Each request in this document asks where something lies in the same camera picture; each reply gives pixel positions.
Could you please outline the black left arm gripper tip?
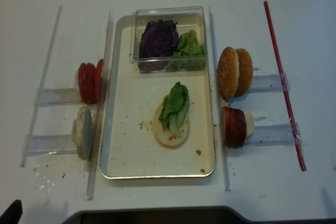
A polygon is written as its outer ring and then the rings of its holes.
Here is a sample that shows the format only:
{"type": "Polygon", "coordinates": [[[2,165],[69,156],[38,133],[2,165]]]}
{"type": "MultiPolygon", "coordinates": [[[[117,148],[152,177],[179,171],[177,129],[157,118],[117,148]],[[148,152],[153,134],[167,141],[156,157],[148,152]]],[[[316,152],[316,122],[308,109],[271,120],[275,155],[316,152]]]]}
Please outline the black left arm gripper tip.
{"type": "Polygon", "coordinates": [[[22,201],[17,199],[1,215],[0,224],[18,224],[22,214],[22,201]]]}

